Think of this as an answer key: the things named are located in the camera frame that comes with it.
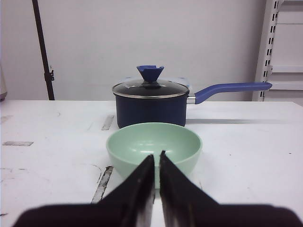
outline mint green bowl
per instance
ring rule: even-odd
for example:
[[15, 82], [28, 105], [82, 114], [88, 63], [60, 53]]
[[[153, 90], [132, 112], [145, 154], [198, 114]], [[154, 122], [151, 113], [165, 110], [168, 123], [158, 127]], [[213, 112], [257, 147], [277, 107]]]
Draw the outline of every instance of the mint green bowl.
[[169, 123], [149, 122], [133, 124], [113, 133], [106, 142], [114, 168], [125, 179], [146, 156], [155, 159], [155, 187], [159, 188], [159, 159], [163, 150], [185, 174], [197, 163], [202, 141], [191, 130]]

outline white table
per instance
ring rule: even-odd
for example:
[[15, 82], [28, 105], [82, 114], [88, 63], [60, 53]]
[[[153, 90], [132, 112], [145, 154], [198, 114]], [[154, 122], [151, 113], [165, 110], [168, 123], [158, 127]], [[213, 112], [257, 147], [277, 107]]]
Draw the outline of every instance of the white table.
[[[113, 101], [1, 102], [1, 226], [45, 204], [90, 203], [110, 160], [101, 131]], [[303, 220], [303, 107], [290, 102], [187, 105], [203, 140], [189, 178], [219, 203], [270, 203]], [[32, 141], [31, 146], [3, 146]], [[115, 169], [104, 196], [121, 183]], [[160, 199], [152, 226], [164, 226]]]

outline blue lid knob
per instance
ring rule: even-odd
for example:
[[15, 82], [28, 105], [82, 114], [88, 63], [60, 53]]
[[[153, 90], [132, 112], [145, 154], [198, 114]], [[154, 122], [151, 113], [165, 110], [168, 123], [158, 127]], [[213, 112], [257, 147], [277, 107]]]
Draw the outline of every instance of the blue lid knob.
[[157, 68], [155, 65], [140, 65], [137, 66], [137, 69], [139, 70], [144, 80], [152, 83], [158, 79], [164, 67], [160, 66]]

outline black pole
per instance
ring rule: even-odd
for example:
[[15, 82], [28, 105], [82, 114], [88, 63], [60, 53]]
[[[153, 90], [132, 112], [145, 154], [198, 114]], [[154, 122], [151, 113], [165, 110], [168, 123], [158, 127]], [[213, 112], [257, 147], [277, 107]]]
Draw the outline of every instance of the black pole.
[[44, 67], [44, 79], [46, 82], [48, 99], [55, 100], [55, 97], [53, 95], [53, 85], [52, 85], [52, 80], [54, 80], [53, 71], [50, 72], [48, 69], [48, 61], [47, 61], [47, 55], [46, 55], [46, 49], [45, 49], [45, 43], [44, 43], [44, 37], [43, 37], [43, 30], [42, 30], [38, 0], [32, 0], [32, 2], [33, 2], [35, 20], [36, 20], [36, 25], [37, 25], [37, 32], [38, 32], [39, 43], [40, 43], [41, 56], [42, 56], [43, 67]]

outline wall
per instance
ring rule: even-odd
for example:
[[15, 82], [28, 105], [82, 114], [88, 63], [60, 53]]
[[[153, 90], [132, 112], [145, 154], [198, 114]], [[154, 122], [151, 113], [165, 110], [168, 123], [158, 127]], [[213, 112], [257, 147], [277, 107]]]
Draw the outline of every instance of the wall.
[[[111, 87], [164, 65], [194, 90], [254, 81], [264, 0], [40, 0], [56, 99], [114, 99]], [[2, 0], [1, 52], [10, 99], [46, 99], [30, 0]], [[211, 100], [251, 100], [251, 93]]]

